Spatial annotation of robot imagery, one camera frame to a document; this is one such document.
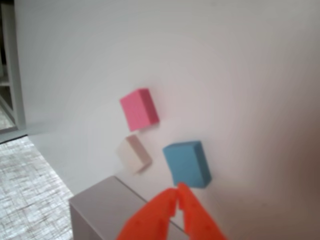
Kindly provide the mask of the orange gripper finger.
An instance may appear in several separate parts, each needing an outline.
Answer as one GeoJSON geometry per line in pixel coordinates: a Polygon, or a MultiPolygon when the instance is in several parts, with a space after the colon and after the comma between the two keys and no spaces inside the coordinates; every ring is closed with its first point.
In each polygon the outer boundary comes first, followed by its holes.
{"type": "Polygon", "coordinates": [[[183,211],[184,231],[191,240],[225,240],[226,237],[193,192],[184,183],[177,185],[178,206],[183,211]]]}
{"type": "Polygon", "coordinates": [[[127,220],[117,239],[165,240],[170,218],[176,214],[177,201],[177,189],[162,191],[127,220]]]}

